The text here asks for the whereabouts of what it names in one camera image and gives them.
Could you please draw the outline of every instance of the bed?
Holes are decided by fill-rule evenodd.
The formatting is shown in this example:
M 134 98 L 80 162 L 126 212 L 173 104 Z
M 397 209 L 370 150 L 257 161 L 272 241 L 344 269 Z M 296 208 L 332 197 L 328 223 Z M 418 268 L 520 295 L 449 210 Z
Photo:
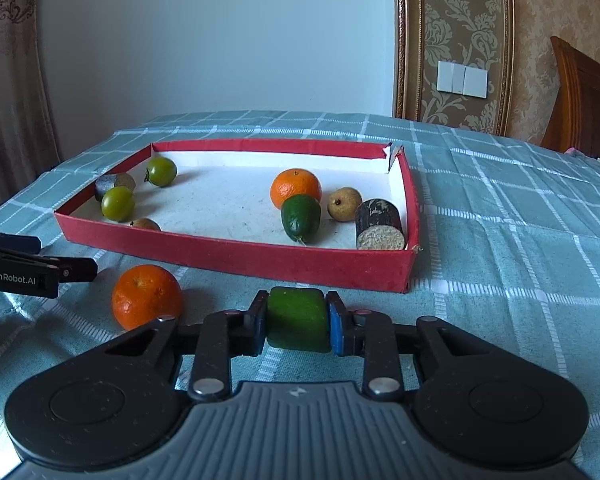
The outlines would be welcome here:
M 552 36 L 560 90 L 542 146 L 600 157 L 600 63 Z
M 120 333 L 109 309 L 118 276 L 141 260 L 66 241 L 52 211 L 129 153 L 201 137 L 402 144 L 420 199 L 420 245 L 406 294 L 341 289 L 350 307 L 395 322 L 433 314 L 573 381 L 589 429 L 574 460 L 600 480 L 600 162 L 518 140 L 363 114 L 271 111 L 161 117 L 122 130 L 45 173 L 0 208 L 0 231 L 38 236 L 44 254 L 89 256 L 100 274 L 56 300 L 0 293 L 0 478 L 18 463 L 2 410 L 20 382 Z M 184 320 L 245 308 L 277 283 L 164 264 L 186 294 Z M 185 387 L 186 361 L 178 378 Z M 362 360 L 265 348 L 235 358 L 234 381 L 355 380 Z M 417 380 L 402 361 L 408 388 Z

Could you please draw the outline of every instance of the green cube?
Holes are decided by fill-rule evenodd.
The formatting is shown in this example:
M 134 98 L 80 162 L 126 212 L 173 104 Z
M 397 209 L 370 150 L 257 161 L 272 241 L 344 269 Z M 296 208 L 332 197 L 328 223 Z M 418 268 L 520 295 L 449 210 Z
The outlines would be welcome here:
M 274 348 L 330 352 L 329 317 L 322 291 L 272 288 L 267 301 L 267 341 Z

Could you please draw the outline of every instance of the green tomato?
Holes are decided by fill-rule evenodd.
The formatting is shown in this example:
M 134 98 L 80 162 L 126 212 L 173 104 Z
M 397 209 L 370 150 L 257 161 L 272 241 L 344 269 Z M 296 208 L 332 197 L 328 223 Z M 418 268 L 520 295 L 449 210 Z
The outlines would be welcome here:
M 151 182 L 154 186 L 168 186 L 178 174 L 178 168 L 172 160 L 163 156 L 154 156 L 146 164 L 145 182 Z
M 109 220 L 123 222 L 131 215 L 135 205 L 132 191 L 125 186 L 116 186 L 104 194 L 100 208 L 102 214 Z

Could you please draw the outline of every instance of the light switch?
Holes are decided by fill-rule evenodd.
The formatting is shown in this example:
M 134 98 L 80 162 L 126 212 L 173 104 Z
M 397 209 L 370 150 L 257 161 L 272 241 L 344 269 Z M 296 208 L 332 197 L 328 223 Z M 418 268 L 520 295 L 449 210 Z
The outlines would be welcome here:
M 462 94 L 473 97 L 487 97 L 487 75 L 488 72 L 473 66 L 466 67 L 464 71 L 464 86 Z
M 438 81 L 436 87 L 439 92 L 451 92 L 454 64 L 448 61 L 438 62 Z
M 454 74 L 451 81 L 451 91 L 454 94 L 461 94 L 462 88 L 464 88 L 464 65 L 454 63 Z

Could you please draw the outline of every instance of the wooden log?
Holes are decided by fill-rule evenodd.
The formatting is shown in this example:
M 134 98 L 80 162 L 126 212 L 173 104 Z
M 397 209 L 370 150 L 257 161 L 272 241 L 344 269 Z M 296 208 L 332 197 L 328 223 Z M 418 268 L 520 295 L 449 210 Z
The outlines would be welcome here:
M 381 198 L 360 204 L 356 209 L 356 247 L 379 251 L 404 248 L 400 213 L 395 205 Z
M 125 186 L 131 191 L 136 188 L 136 181 L 128 173 L 106 174 L 96 180 L 96 200 L 102 202 L 104 194 L 113 187 Z

